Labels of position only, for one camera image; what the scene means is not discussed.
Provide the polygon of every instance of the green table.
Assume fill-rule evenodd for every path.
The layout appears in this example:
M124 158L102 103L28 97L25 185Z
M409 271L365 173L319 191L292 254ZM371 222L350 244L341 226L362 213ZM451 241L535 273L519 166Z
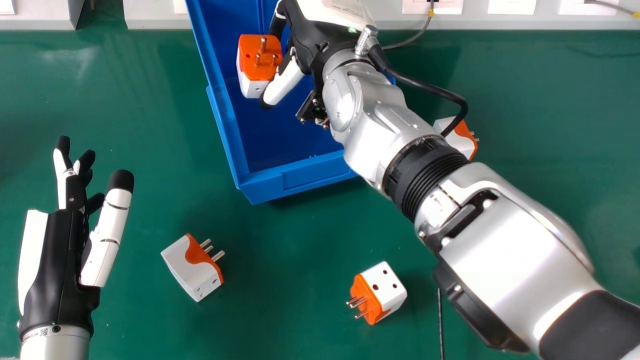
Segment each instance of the green table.
M91 191L117 168L136 175L122 249L93 315L92 359L436 359L435 259L394 205L359 179L249 205L234 188L192 34L127 31L121 5L97 5L73 33L0 33L0 357L19 352L25 213L54 210L51 151L66 134L73 156L97 152ZM598 280L633 302L639 40L438 31L390 54L397 68L468 99L477 160L571 223ZM413 90L407 98L425 119L455 111ZM225 284L199 304L160 257L186 232L227 253ZM382 260L409 297L370 327L344 301L353 276ZM522 358L488 350L448 304L444 312L448 359Z

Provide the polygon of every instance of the blue box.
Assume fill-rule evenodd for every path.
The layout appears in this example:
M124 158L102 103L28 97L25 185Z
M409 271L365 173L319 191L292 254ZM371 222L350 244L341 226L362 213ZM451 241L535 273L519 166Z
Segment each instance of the blue box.
M265 34L277 0L187 0L209 81L207 94L231 173L252 204L356 176L342 146L320 126L302 126L296 112L312 88L307 76L272 110L245 99L236 74L241 34Z

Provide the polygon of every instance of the black cable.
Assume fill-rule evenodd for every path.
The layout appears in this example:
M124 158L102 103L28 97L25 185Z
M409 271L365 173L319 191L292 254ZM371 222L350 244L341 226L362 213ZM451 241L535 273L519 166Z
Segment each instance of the black cable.
M442 292L438 288L438 333L440 334L440 360L444 360L444 325L442 323Z
M389 61L387 60L387 57L385 56L385 53L384 53L384 51L382 50L382 47L379 44L376 44L376 45L372 46L369 49L369 57L371 58L371 60L382 71L384 71L387 74L393 76L394 78L396 78L401 83L404 83L406 85L414 86L416 88L419 88L421 90L424 90L424 91L428 92L429 94L433 94L433 95L442 97L443 99L447 99L449 101L455 102L456 104L460 105L460 111L458 112L456 117L440 133L442 136L449 135L449 133L451 133L451 131L453 131L453 129L455 129L456 126L458 126L458 124L462 120L464 120L464 118L467 116L467 113L469 111L469 107L468 107L467 101L465 100L464 97L462 97L462 96L460 96L460 95L458 95L458 94L456 94L454 92L450 92L450 91L448 91L446 89L440 88L438 86L426 83L424 81L420 81L420 80L415 79L415 78L412 78L411 76L404 75L401 72L398 72L396 69L393 69L391 67L391 63L389 63Z

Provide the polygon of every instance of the robotic arm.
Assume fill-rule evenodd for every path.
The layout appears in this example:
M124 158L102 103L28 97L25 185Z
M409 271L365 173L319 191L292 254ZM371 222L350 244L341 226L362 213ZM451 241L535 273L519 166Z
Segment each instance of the robotic arm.
M69 160L69 138L61 136L53 151L58 179L58 210L31 209L20 250L18 328L22 360L86 360L93 335L91 312L111 271L133 193L133 175L111 175L107 195L89 199L95 153ZM103 207L89 232L89 216Z
M594 280L562 219L447 143L466 113L461 97L446 92L461 113L442 134L407 108L383 72L446 90L392 70L361 0L280 0L270 35L285 21L290 56L278 74L295 66L315 80L298 119L328 124L349 167L413 222L438 259L438 287L487 346L549 360L640 358L640 308ZM284 80L267 85L263 107L300 79Z

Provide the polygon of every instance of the robotic hand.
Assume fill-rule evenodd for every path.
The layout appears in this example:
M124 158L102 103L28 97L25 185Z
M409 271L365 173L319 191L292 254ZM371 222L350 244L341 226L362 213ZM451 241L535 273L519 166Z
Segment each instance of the robotic hand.
M270 35L286 24L284 59L260 103L271 108L302 74L314 77L298 119L328 124L346 163L413 222L438 259L438 287L487 346L543 359L640 358L640 309L594 280L569 225L447 143L466 102L395 71L361 0L279 0ZM383 72L460 113L436 132Z
M129 214L133 175L114 172L107 195L87 199L95 153L86 151L71 164L69 147L69 138L61 136L53 150L58 210L27 212L18 269L22 360L87 359L91 312L99 305ZM101 206L89 232L89 217Z

